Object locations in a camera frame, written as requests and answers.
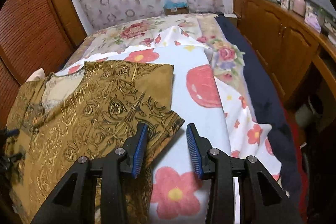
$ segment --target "gold patterned shirt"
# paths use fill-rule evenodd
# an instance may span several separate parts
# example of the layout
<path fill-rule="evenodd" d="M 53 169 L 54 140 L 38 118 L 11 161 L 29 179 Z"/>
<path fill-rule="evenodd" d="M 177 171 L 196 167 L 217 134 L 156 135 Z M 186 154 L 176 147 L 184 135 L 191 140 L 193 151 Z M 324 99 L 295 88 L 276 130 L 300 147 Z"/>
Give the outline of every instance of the gold patterned shirt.
<path fill-rule="evenodd" d="M 149 165 L 184 122 L 170 109 L 172 79 L 171 65 L 105 61 L 85 62 L 72 75 L 25 83 L 7 120 L 7 128 L 19 128 L 20 134 L 6 146 L 7 155 L 24 153 L 11 172 L 11 197 L 22 221 L 30 223 L 78 157 L 107 155 L 145 122 L 145 168 L 136 180 L 124 181 L 124 190 L 130 223 L 146 223 Z"/>

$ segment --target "red flower print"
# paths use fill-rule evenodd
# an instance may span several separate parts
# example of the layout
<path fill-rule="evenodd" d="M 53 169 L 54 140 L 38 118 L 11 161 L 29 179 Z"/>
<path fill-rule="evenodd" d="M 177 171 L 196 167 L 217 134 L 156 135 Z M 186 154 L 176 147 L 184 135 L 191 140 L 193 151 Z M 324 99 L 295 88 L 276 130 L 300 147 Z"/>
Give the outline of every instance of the red flower print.
<path fill-rule="evenodd" d="M 145 35 L 145 31 L 148 30 L 148 27 L 149 24 L 144 22 L 132 24 L 121 32 L 120 37 L 126 39 L 133 37 L 143 37 Z"/>
<path fill-rule="evenodd" d="M 280 178 L 280 173 L 279 174 L 277 174 L 277 175 L 272 175 L 272 177 L 276 180 L 276 181 L 278 181 L 279 180 L 279 178 Z"/>
<path fill-rule="evenodd" d="M 155 38 L 155 44 L 160 43 L 161 41 L 161 36 L 158 35 L 157 38 Z"/>
<path fill-rule="evenodd" d="M 201 42 L 201 43 L 205 43 L 205 42 L 208 41 L 208 39 L 207 39 L 206 37 L 204 37 L 204 36 L 201 36 L 201 37 L 197 38 L 196 40 L 197 40 L 198 42 Z"/>
<path fill-rule="evenodd" d="M 188 71 L 186 85 L 191 98 L 203 107 L 222 107 L 210 65 L 202 65 Z"/>
<path fill-rule="evenodd" d="M 153 52 L 153 48 L 143 51 L 131 52 L 124 60 L 131 62 L 147 63 L 159 58 L 159 54 Z"/>
<path fill-rule="evenodd" d="M 171 167 L 162 167 L 155 174 L 151 203 L 158 203 L 156 212 L 161 219 L 192 216 L 199 212 L 200 202 L 194 192 L 202 182 L 194 172 L 179 175 Z"/>
<path fill-rule="evenodd" d="M 248 143 L 249 144 L 255 144 L 257 143 L 259 145 L 260 143 L 260 135 L 262 133 L 262 129 L 260 127 L 260 125 L 258 125 L 257 123 L 254 124 L 253 129 L 250 129 L 247 132 L 247 136 L 248 136 Z"/>
<path fill-rule="evenodd" d="M 240 125 L 240 122 L 238 120 L 236 120 L 236 122 L 235 122 L 235 128 L 238 128 L 239 125 Z"/>
<path fill-rule="evenodd" d="M 231 157 L 238 158 L 239 157 L 239 153 L 240 153 L 240 151 L 238 151 L 238 150 L 232 151 L 231 152 Z"/>
<path fill-rule="evenodd" d="M 79 69 L 80 66 L 81 65 L 77 65 L 77 66 L 74 66 L 74 67 L 70 68 L 68 74 L 74 73 L 75 71 L 77 71 Z"/>
<path fill-rule="evenodd" d="M 267 150 L 267 152 L 268 152 L 271 156 L 274 156 L 273 151 L 272 151 L 272 147 L 271 147 L 271 144 L 269 143 L 268 138 L 267 138 L 266 141 L 265 141 L 265 146 L 266 146 L 266 150 Z"/>
<path fill-rule="evenodd" d="M 190 35 L 187 32 L 185 32 L 184 30 L 181 30 L 181 34 L 185 35 L 186 37 L 190 37 Z"/>
<path fill-rule="evenodd" d="M 238 99 L 241 101 L 241 107 L 245 109 L 247 107 L 245 98 L 243 96 L 240 96 Z"/>
<path fill-rule="evenodd" d="M 102 58 L 102 59 L 98 59 L 96 62 L 104 62 L 107 58 L 108 58 L 108 57 L 106 57 L 106 58 Z"/>
<path fill-rule="evenodd" d="M 218 50 L 219 56 L 226 62 L 236 59 L 236 51 L 228 46 L 224 46 Z"/>
<path fill-rule="evenodd" d="M 141 43 L 145 44 L 147 47 L 151 46 L 151 43 L 154 41 L 154 38 L 150 39 L 150 38 L 145 38 L 144 41 L 141 41 Z"/>

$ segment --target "bed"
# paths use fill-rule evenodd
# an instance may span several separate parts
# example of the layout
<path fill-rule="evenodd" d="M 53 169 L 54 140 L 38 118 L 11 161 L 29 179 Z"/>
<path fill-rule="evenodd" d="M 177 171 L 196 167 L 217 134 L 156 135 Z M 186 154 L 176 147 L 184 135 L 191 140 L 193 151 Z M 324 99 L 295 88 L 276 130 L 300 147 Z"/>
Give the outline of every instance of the bed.
<path fill-rule="evenodd" d="M 153 192 L 148 202 L 152 223 L 166 223 L 169 219 L 204 223 L 210 183 L 200 184 L 192 175 L 184 136 L 191 122 L 201 136 L 228 155 L 243 159 L 256 155 L 277 181 L 281 177 L 289 195 L 297 198 L 300 178 L 282 106 L 251 47 L 226 18 L 182 14 L 99 30 L 85 39 L 56 75 L 76 73 L 86 62 L 108 60 L 174 65 L 171 109 L 185 123 L 169 148 L 152 163 Z M 205 80 L 199 85 L 200 78 Z M 189 186 L 184 187 L 187 192 L 183 192 L 189 195 L 187 199 L 172 202 L 167 198 L 167 189 L 174 187 L 165 180 L 168 176 L 176 183 L 188 182 Z M 235 223 L 239 223 L 240 200 L 235 185 Z"/>

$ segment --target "navy blue blanket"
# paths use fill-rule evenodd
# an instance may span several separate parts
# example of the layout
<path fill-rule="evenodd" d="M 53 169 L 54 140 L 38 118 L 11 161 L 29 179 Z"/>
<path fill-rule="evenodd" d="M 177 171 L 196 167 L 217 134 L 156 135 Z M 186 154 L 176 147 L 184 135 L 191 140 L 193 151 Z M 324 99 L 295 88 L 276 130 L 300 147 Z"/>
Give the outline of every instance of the navy blue blanket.
<path fill-rule="evenodd" d="M 271 79 L 263 69 L 253 48 L 239 30 L 224 16 L 216 18 L 226 39 L 235 44 L 244 55 L 244 77 L 251 97 L 258 123 L 269 123 L 272 130 L 268 134 L 273 154 L 282 163 L 281 180 L 283 189 L 290 193 L 298 204 L 301 194 L 301 177 L 297 169 L 295 146 L 292 132 L 286 122 L 282 104 Z"/>

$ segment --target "floral bedsheet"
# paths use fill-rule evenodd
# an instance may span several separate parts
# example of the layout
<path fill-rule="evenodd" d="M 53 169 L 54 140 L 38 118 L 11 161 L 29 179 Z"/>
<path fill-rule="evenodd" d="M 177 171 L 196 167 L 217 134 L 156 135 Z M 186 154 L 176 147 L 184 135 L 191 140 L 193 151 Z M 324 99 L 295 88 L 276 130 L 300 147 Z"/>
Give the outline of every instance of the floral bedsheet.
<path fill-rule="evenodd" d="M 159 42 L 160 32 L 169 27 L 178 26 L 185 36 L 191 36 L 199 43 L 204 43 L 212 49 L 210 65 L 214 75 L 237 90 L 250 105 L 243 76 L 244 52 L 225 39 L 215 17 L 217 17 L 216 14 L 160 16 L 99 30 L 86 37 L 64 68 L 93 54 L 121 53 L 130 46 L 149 46 L 153 41 Z"/>

